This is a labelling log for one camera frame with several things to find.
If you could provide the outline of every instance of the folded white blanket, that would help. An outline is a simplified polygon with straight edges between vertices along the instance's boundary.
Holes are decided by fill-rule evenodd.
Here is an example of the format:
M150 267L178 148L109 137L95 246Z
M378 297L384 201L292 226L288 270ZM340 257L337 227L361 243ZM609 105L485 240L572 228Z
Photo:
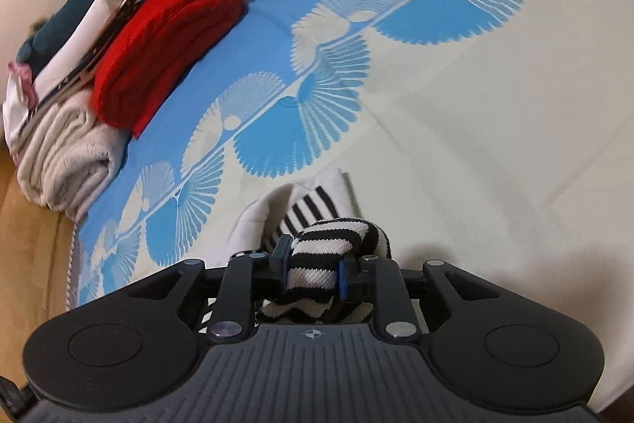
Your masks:
M44 170L44 197L53 211L78 222L118 173L128 133L97 123Z
M121 166L128 135L96 120L85 89L46 112L23 148L18 183L27 199L78 222Z

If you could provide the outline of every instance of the wooden floor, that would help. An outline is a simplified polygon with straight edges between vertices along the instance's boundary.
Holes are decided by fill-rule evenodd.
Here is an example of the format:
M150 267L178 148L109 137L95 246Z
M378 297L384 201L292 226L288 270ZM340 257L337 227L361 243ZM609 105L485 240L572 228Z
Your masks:
M64 312L73 225L30 204L0 144L0 375L22 386L21 350L40 324ZM0 410L0 422L8 422Z

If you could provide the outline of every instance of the red towel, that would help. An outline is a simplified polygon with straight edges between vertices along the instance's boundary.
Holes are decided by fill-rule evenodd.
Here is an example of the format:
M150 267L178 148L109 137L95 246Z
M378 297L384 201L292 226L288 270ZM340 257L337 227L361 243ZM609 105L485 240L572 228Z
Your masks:
M147 0L99 63L91 103L138 138L183 73L239 20L244 0Z

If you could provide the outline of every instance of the crosshair logo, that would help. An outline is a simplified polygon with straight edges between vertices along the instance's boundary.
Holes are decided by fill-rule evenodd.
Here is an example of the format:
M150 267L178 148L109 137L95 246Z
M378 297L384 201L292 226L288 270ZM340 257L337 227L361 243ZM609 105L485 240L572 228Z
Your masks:
M324 335L324 333L317 330L317 328L311 328L310 330L305 331L302 335L305 335L314 341L315 339L319 339L322 335Z

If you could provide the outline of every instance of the bed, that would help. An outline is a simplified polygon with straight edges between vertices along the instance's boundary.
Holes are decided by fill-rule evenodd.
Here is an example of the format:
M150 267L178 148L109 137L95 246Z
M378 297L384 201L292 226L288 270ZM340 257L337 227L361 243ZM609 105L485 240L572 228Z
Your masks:
M250 0L75 238L70 305L339 167L402 267L443 258L587 324L591 405L634 383L631 0Z

